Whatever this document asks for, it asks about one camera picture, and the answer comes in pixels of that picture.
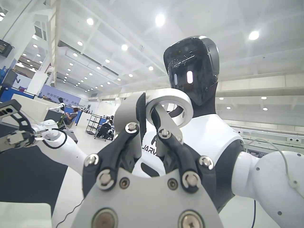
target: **glowing eye light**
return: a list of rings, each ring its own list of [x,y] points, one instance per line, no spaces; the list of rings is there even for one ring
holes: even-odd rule
[[[187,82],[188,83],[193,83],[193,74],[192,71],[187,72]]]

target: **white wall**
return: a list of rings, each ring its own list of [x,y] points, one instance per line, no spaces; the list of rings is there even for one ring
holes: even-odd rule
[[[101,101],[98,105],[96,115],[108,115],[111,116],[115,112],[115,101]]]

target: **desk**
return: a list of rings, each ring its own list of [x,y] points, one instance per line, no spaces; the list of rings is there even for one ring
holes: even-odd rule
[[[2,123],[0,137],[16,129]],[[66,165],[54,162],[33,146],[1,153],[0,168],[0,202],[48,203],[53,213]]]

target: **metal screw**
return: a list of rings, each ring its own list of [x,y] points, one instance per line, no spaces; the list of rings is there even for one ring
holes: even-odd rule
[[[122,189],[127,189],[129,187],[129,185],[130,185],[130,179],[128,179],[128,178],[122,178],[119,181],[119,186]]]
[[[197,177],[195,175],[189,175],[187,178],[186,178],[186,181],[187,183],[192,186],[192,187],[195,187],[197,186],[199,180],[197,179]]]
[[[115,228],[117,224],[118,218],[114,211],[103,209],[93,217],[92,228]]]
[[[131,124],[128,125],[128,129],[129,129],[129,131],[133,131],[133,130],[136,129],[136,125],[131,123]]]
[[[181,228],[203,228],[201,217],[194,211],[185,211],[179,217],[179,226]]]
[[[97,154],[91,154],[89,156],[87,156],[87,158],[85,159],[85,167],[88,167],[89,165],[96,165],[98,164],[99,161],[99,157]]]
[[[168,180],[168,187],[172,191],[175,191],[178,188],[178,182],[175,178],[171,178]]]
[[[201,156],[199,158],[199,164],[204,166],[204,167],[208,167],[209,170],[212,170],[214,168],[213,161],[208,156]]]
[[[163,130],[161,131],[161,134],[162,134],[163,137],[166,137],[166,136],[169,135],[169,131],[167,131],[166,129],[163,129]]]
[[[102,185],[107,186],[108,183],[111,181],[111,175],[108,173],[102,174],[99,181]]]

